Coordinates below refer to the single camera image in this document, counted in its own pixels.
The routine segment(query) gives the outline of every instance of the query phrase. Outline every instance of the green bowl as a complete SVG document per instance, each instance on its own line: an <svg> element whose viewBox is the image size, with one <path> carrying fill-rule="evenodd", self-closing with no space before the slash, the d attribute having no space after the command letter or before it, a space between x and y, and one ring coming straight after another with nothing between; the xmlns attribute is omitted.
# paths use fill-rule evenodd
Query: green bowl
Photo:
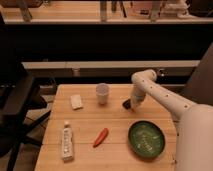
<svg viewBox="0 0 213 171"><path fill-rule="evenodd" d="M158 126L149 121L135 122L129 129L129 144L142 158L155 158L165 147L165 137Z"/></svg>

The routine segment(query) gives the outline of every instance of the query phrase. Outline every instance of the wooden table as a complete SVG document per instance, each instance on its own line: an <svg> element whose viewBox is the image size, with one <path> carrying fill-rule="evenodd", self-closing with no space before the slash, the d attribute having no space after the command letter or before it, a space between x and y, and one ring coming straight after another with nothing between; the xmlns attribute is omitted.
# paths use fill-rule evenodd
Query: wooden table
<svg viewBox="0 0 213 171"><path fill-rule="evenodd" d="M136 112L122 107L129 98L132 85L110 84L107 105L97 103L95 86L91 84L60 85L40 150L36 171L173 171L176 131L169 112L147 96ZM80 94L83 109L73 110L70 96ZM61 159L61 131L69 120L73 129L74 157ZM166 147L152 162L140 159L128 145L128 129L138 120L149 120L165 134ZM107 127L109 135L97 148L93 142Z"/></svg>

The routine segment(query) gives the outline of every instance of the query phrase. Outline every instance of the white cup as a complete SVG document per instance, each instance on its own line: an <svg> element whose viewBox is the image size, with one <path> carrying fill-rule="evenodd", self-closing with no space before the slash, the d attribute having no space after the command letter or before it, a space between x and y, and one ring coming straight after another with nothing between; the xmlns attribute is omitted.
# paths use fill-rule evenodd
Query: white cup
<svg viewBox="0 0 213 171"><path fill-rule="evenodd" d="M109 86L106 83L99 83L96 86L96 95L99 104L106 104L109 96Z"/></svg>

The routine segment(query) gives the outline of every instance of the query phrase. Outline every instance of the black chair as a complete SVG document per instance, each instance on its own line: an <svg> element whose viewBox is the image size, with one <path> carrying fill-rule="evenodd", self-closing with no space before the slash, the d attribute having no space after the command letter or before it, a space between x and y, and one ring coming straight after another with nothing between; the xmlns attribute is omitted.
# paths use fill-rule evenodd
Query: black chair
<svg viewBox="0 0 213 171"><path fill-rule="evenodd" d="M50 111L27 125L24 120L29 109L44 108L45 100L39 95L36 80L24 69L15 57L9 35L0 13L0 157L9 151L7 171L12 171L21 143L41 146L27 134L48 118Z"/></svg>
<svg viewBox="0 0 213 171"><path fill-rule="evenodd" d="M182 96L199 104L213 106L213 42L182 91Z"/></svg>

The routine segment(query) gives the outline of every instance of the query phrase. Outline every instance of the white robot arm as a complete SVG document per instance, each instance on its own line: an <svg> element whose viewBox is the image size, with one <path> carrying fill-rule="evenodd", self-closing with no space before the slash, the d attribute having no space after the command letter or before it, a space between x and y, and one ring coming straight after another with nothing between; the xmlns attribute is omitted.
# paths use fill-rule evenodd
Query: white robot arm
<svg viewBox="0 0 213 171"><path fill-rule="evenodd" d="M154 70L132 75L134 110L146 93L180 119L175 171L213 171L213 107L196 104L156 84Z"/></svg>

